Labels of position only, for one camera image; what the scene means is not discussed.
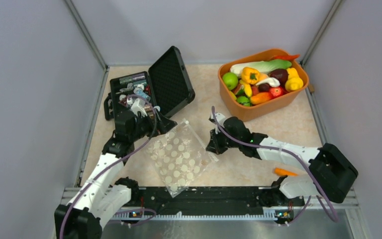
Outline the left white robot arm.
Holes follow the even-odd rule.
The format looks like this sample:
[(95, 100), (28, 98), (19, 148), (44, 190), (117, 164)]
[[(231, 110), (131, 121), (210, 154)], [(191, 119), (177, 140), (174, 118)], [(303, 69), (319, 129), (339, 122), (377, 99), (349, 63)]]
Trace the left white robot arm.
[(177, 123), (158, 110), (150, 112), (126, 110), (114, 118), (115, 129), (104, 145), (99, 161), (83, 187), (65, 205), (54, 213), (58, 239), (99, 239), (115, 213), (123, 206), (139, 201), (138, 190), (110, 183), (133, 154), (143, 148), (134, 143), (147, 137), (168, 133)]

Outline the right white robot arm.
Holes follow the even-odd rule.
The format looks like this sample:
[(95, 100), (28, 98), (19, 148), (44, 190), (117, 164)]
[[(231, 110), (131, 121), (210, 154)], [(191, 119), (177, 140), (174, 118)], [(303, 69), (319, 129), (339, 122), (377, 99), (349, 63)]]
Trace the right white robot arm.
[(206, 150), (217, 155), (237, 148), (250, 158), (269, 160), (305, 171), (298, 176), (284, 176), (272, 191), (272, 200), (285, 205), (299, 196), (322, 196), (342, 203), (359, 173), (337, 146), (306, 147), (276, 140), (266, 134), (250, 132), (237, 117), (215, 113), (209, 117), (215, 125)]

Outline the white mushroom toy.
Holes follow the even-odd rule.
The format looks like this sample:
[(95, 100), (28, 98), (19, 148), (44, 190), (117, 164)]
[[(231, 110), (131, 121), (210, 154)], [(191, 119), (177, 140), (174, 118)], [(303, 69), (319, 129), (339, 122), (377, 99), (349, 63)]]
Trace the white mushroom toy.
[(257, 82), (255, 85), (258, 86), (261, 84), (268, 84), (270, 87), (279, 87), (281, 85), (280, 81), (274, 77), (265, 78), (265, 79)]

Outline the clear dotted zip bag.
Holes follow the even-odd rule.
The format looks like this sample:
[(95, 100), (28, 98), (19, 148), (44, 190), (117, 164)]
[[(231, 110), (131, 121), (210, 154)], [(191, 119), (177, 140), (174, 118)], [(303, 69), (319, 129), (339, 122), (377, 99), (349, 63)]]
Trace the clear dotted zip bag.
[(218, 158), (206, 151), (202, 139), (183, 119), (167, 134), (156, 137), (144, 148), (171, 197), (187, 189)]

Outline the orange mango toy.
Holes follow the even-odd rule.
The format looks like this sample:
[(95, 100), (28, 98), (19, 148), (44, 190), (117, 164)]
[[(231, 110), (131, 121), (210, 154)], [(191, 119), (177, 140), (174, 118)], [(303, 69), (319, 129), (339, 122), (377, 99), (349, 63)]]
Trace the orange mango toy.
[(252, 105), (260, 105), (272, 100), (273, 98), (274, 97), (270, 92), (260, 92), (250, 98), (250, 103)]

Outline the yellow bell pepper toy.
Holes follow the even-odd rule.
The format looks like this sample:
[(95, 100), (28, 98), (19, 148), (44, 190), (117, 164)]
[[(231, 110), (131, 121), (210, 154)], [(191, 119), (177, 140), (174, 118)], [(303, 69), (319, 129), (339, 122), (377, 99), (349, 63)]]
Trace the yellow bell pepper toy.
[(261, 73), (254, 68), (244, 67), (241, 72), (241, 79), (250, 85), (255, 85), (261, 81)]

